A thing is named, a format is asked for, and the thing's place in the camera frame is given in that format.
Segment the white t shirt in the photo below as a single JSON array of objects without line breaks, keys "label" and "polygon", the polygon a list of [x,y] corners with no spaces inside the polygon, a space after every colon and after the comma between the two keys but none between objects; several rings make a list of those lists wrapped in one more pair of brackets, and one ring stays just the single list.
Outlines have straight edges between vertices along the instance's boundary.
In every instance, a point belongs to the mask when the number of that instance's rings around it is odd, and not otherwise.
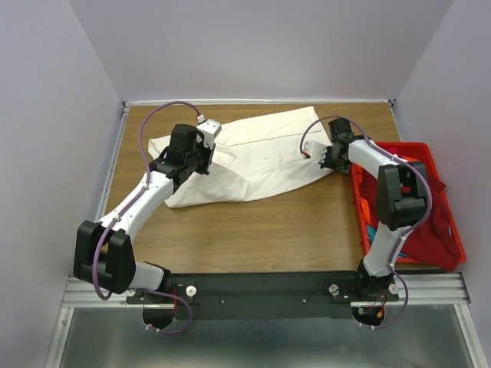
[{"label": "white t shirt", "polygon": [[222,125],[208,175],[192,174],[166,205],[251,202],[290,192],[330,174],[300,154],[302,135],[329,144],[314,107],[236,120]]}]

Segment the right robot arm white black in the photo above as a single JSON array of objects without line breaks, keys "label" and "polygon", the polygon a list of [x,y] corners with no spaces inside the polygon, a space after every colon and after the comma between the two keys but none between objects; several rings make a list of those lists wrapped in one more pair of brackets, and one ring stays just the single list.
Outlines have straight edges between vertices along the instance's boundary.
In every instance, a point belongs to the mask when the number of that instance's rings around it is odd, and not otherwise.
[{"label": "right robot arm white black", "polygon": [[328,123],[331,145],[323,149],[319,164],[340,173],[356,164],[377,180],[375,209],[379,225],[353,281],[354,294],[368,301],[389,288],[397,257],[409,235],[429,217],[433,200],[422,162],[410,163],[389,153],[365,132],[354,134],[353,125],[344,117]]}]

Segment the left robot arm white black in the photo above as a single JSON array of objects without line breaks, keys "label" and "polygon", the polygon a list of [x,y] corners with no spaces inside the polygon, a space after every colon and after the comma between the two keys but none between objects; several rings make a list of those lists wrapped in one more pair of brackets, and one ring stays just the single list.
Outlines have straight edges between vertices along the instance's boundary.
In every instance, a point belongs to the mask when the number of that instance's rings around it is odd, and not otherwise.
[{"label": "left robot arm white black", "polygon": [[168,146],[149,164],[133,191],[98,221],[79,226],[74,255],[77,279],[95,286],[104,300],[131,289],[143,289],[154,303],[169,297],[170,271],[137,262],[132,242],[150,216],[192,174],[209,174],[221,129],[214,120],[173,128]]}]

